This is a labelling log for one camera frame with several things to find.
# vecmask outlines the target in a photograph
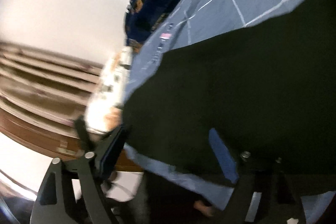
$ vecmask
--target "metal screw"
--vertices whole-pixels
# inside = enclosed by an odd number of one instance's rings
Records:
[[[245,159],[248,159],[251,156],[250,152],[244,151],[243,153],[241,153],[241,156]]]
[[[95,156],[95,152],[87,152],[85,153],[85,158],[86,159],[91,159]]]
[[[61,161],[60,158],[54,158],[51,162],[52,162],[53,164],[57,164],[57,163],[59,163],[60,161]]]

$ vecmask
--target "white surface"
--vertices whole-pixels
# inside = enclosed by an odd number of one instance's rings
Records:
[[[0,169],[22,185],[38,192],[52,158],[32,151],[2,133],[0,133],[0,151]],[[119,201],[131,199],[129,192],[133,195],[136,193],[141,177],[142,173],[119,172],[116,183],[128,191],[115,187],[108,192],[108,197]],[[5,177],[0,176],[0,179],[8,183]],[[81,194],[79,180],[73,180],[73,189],[78,199]]]
[[[124,44],[129,0],[0,0],[0,39],[104,64]]]

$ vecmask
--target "dark green cloth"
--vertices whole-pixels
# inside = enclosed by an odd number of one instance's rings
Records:
[[[196,175],[220,174],[215,128],[237,159],[282,158],[287,173],[336,173],[336,1],[164,54],[126,102],[127,141]]]

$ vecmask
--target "black fabric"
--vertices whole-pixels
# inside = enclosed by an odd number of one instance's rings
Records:
[[[125,104],[128,144],[181,172],[221,174],[208,143],[215,128],[236,160],[249,151],[281,157],[286,174],[335,174],[335,26],[335,0],[305,0],[165,53]]]

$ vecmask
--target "silver bolt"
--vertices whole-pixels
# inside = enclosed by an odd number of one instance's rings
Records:
[[[249,158],[251,156],[250,152],[244,151],[243,153],[241,153],[241,156],[245,159]]]
[[[95,156],[95,152],[87,152],[85,153],[85,158],[86,159],[91,159]]]
[[[54,158],[51,162],[52,162],[53,164],[57,164],[57,163],[59,163],[60,161],[61,161],[60,158]]]

